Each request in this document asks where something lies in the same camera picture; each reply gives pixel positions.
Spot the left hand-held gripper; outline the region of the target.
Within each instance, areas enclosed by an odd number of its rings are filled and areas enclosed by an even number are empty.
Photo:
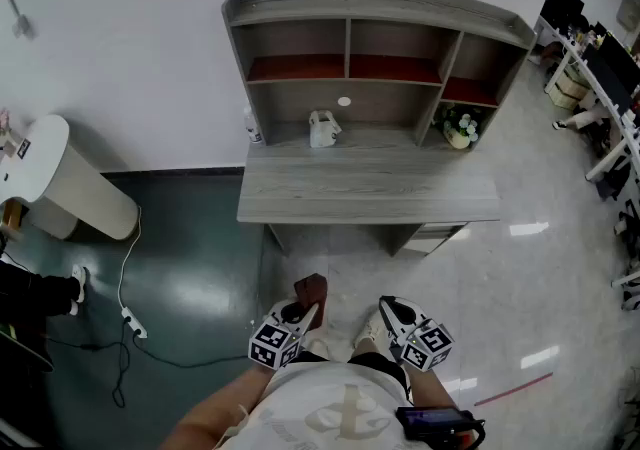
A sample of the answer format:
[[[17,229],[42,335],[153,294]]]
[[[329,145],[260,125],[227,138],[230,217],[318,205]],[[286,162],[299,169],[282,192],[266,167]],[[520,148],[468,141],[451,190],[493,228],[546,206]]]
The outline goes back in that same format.
[[[286,366],[298,356],[303,336],[318,326],[319,308],[318,302],[307,312],[297,300],[276,303],[251,336],[248,358],[269,369]]]

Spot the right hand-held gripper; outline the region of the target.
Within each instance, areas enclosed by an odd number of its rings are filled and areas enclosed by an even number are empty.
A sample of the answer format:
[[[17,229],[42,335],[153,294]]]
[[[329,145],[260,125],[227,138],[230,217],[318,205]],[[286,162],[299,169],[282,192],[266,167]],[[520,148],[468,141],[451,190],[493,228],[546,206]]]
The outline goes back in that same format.
[[[398,362],[420,371],[432,370],[449,356],[454,339],[416,303],[401,297],[381,296],[380,314],[389,333],[390,351]]]

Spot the brown wiping cloth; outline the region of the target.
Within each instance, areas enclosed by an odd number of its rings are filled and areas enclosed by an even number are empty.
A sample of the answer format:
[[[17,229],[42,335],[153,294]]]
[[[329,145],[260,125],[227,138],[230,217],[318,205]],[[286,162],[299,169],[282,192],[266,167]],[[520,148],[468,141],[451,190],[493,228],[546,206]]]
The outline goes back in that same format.
[[[318,273],[314,273],[295,282],[294,290],[298,302],[306,311],[314,305],[317,306],[314,318],[309,325],[309,330],[319,328],[323,322],[328,295],[327,279]]]

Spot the person's right forearm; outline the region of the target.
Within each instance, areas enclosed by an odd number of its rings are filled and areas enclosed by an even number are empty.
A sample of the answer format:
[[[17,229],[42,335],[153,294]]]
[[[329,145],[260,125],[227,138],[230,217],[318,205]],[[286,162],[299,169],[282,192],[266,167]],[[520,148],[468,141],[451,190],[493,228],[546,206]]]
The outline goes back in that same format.
[[[410,365],[406,365],[405,370],[409,378],[412,402],[415,407],[458,408],[433,370],[422,372]]]

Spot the person's left forearm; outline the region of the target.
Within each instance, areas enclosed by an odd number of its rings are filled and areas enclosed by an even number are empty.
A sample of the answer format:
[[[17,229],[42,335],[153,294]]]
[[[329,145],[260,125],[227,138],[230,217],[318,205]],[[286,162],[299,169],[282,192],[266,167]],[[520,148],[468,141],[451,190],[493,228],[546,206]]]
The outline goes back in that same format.
[[[259,403],[275,371],[255,365],[189,411],[160,450],[212,450]]]

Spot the black computer monitor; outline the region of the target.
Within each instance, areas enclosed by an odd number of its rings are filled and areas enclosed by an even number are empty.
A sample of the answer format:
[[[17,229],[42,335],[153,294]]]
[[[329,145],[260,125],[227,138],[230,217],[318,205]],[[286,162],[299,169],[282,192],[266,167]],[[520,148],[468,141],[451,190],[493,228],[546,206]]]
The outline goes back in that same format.
[[[612,104],[618,106],[618,112],[629,110],[633,105],[632,94],[640,85],[640,67],[622,44],[607,34],[598,48],[589,44],[582,59]]]
[[[571,24],[582,14],[582,0],[545,0],[540,16],[554,29]]]

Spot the person's white right shoe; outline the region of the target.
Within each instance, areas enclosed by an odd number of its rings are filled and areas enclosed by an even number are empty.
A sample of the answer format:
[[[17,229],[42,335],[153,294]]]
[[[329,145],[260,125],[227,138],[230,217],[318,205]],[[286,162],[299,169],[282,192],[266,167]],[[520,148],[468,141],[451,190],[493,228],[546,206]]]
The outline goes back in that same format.
[[[354,339],[353,347],[357,348],[363,340],[370,340],[377,349],[388,347],[389,332],[378,308],[374,308],[369,314],[362,330]]]

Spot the person's white shoe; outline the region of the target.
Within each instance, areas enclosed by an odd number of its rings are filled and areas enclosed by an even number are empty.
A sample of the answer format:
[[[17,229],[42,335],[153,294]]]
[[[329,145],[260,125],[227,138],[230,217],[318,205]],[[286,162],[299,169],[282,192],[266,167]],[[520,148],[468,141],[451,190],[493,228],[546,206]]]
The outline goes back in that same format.
[[[76,316],[79,311],[79,306],[85,300],[85,286],[87,281],[88,271],[84,266],[74,265],[72,270],[72,277],[76,280],[79,286],[79,294],[75,301],[72,302],[70,315]]]
[[[357,348],[363,340],[370,340],[377,349],[388,347],[389,332],[378,308],[374,308],[369,314],[362,330],[354,339],[353,347]]]

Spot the person's white printed t-shirt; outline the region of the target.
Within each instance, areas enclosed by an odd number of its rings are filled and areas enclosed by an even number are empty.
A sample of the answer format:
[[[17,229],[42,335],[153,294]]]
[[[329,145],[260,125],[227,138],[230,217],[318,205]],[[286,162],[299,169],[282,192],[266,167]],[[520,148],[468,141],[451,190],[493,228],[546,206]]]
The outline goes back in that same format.
[[[409,405],[392,375],[351,363],[303,362],[269,382],[216,450],[467,450],[460,435],[412,438],[397,416]]]

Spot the red floor tape strip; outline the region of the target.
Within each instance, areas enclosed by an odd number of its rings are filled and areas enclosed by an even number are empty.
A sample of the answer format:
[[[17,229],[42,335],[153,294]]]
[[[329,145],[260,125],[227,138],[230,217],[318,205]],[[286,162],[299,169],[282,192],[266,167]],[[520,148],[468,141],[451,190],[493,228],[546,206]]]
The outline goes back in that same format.
[[[500,400],[502,398],[508,397],[508,396],[513,395],[515,393],[521,392],[523,390],[526,390],[527,388],[529,388],[531,386],[534,386],[534,385],[536,385],[538,383],[541,383],[541,382],[553,377],[553,375],[554,375],[553,372],[546,373],[546,374],[541,375],[541,376],[539,376],[539,377],[537,377],[535,379],[532,379],[532,380],[530,380],[530,381],[528,381],[526,383],[518,385],[518,386],[516,386],[514,388],[511,388],[511,389],[506,390],[504,392],[498,393],[498,394],[493,395],[491,397],[479,400],[479,401],[474,403],[474,407],[480,407],[480,406],[495,402],[497,400]]]

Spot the white power strip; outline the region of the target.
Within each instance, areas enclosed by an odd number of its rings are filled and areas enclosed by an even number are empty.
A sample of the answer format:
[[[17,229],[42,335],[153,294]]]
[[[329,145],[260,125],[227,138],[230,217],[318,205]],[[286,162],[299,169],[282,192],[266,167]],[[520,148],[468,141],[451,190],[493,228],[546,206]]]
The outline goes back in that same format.
[[[146,339],[148,337],[146,329],[128,307],[124,307],[121,310],[121,315],[124,319],[124,322],[131,329],[134,337],[140,339]]]

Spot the white plastic bottle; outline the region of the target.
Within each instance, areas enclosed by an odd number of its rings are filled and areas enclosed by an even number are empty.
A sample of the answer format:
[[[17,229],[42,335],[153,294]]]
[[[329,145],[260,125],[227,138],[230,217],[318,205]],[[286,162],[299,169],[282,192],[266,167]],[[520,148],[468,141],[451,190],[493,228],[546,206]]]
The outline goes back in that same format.
[[[252,143],[261,143],[263,141],[261,130],[255,119],[255,115],[250,106],[246,106],[243,110],[245,128],[248,132],[249,139]]]

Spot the potted flowers in white pot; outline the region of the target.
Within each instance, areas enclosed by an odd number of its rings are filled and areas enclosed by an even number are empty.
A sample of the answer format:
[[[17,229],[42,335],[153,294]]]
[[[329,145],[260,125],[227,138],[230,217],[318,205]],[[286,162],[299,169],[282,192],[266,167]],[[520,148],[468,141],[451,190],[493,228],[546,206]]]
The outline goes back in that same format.
[[[463,150],[479,140],[482,116],[479,107],[444,102],[438,106],[433,123],[454,149]]]

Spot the stack of cardboard boxes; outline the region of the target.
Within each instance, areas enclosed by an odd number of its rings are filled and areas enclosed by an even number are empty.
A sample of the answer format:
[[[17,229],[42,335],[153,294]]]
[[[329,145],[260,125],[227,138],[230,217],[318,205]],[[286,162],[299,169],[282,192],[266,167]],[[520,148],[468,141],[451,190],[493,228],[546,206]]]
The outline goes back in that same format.
[[[574,110],[586,97],[589,87],[563,71],[558,79],[551,85],[548,96],[557,107]]]

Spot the grey wall panel box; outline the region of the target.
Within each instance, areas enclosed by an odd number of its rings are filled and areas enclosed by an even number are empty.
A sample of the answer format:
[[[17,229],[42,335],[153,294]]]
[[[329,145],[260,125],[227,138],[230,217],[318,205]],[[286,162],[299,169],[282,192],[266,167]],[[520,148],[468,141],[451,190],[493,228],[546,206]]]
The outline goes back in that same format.
[[[640,0],[621,0],[616,21],[628,32],[640,24]]]

